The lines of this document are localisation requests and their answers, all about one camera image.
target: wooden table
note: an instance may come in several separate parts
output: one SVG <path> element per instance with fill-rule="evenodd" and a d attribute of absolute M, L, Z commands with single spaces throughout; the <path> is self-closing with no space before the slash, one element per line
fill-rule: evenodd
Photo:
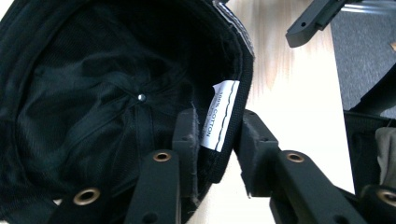
<path fill-rule="evenodd" d="M 353 191 L 331 29 L 290 49 L 287 29 L 309 0 L 231 0 L 256 54 L 247 108 L 255 111 L 282 149 L 310 156 L 334 185 Z M 12 0 L 2 0 L 0 18 Z M 190 224 L 273 223 L 268 199 L 248 199 L 235 155 Z"/>

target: gray carpet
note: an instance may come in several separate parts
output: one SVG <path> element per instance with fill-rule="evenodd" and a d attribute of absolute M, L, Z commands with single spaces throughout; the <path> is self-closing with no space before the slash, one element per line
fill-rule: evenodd
<path fill-rule="evenodd" d="M 396 42 L 396 10 L 387 7 L 387 11 L 381 15 L 377 13 L 341 11 L 332 20 L 332 38 L 344 109 L 357 104 L 396 63 L 396 51 L 390 45 Z M 396 118 L 396 108 L 382 115 Z"/>

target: cap button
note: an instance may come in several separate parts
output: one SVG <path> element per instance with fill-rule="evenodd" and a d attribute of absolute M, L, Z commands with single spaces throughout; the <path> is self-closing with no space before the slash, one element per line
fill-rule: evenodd
<path fill-rule="evenodd" d="M 139 100 L 140 102 L 145 102 L 146 101 L 146 95 L 145 94 L 139 94 L 137 96 L 137 100 Z"/>

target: fabric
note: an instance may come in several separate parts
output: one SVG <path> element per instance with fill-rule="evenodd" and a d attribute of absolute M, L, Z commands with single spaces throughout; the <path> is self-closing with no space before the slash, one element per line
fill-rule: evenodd
<path fill-rule="evenodd" d="M 396 189 L 396 128 L 380 128 L 375 132 L 378 144 L 380 184 Z"/>
<path fill-rule="evenodd" d="M 177 114 L 195 108 L 202 126 L 212 86 L 239 80 L 221 153 L 199 150 L 202 200 L 224 174 L 253 64 L 218 3 L 16 0 L 0 23 L 0 218 L 82 186 L 132 188 L 145 155 L 172 147 Z"/>

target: white label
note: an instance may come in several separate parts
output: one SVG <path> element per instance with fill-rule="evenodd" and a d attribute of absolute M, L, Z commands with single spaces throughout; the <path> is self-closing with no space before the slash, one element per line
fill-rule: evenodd
<path fill-rule="evenodd" d="M 221 152 L 238 92 L 239 81 L 226 80 L 213 86 L 215 96 L 210 104 L 202 131 L 201 146 Z"/>

